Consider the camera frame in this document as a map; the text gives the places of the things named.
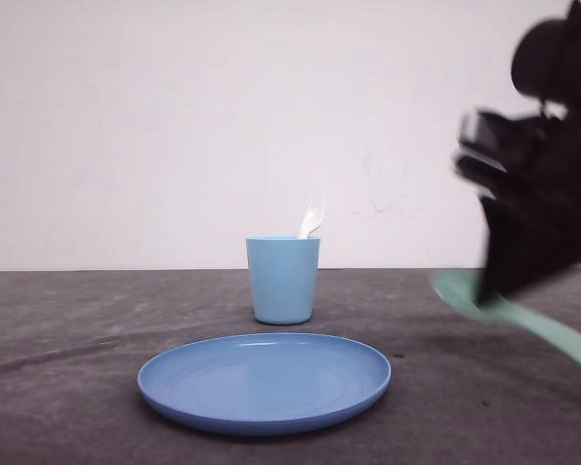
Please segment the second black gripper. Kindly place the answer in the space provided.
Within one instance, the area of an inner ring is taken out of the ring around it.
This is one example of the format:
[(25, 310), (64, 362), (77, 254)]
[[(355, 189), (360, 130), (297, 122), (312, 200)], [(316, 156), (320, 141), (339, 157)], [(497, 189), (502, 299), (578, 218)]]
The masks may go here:
[(460, 147), (455, 166), (486, 188), (489, 228), (477, 301), (534, 286), (581, 264), (581, 98), (564, 117), (540, 111), (532, 147), (497, 161)]

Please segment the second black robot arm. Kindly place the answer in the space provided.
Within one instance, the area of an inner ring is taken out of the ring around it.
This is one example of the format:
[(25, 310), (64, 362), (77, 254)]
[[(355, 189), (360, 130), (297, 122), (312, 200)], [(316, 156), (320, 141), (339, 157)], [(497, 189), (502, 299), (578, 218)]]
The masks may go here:
[(470, 114), (459, 135), (460, 175), (488, 190), (489, 228), (476, 301), (484, 304), (581, 263), (581, 1), (522, 38), (511, 64), (536, 115)]

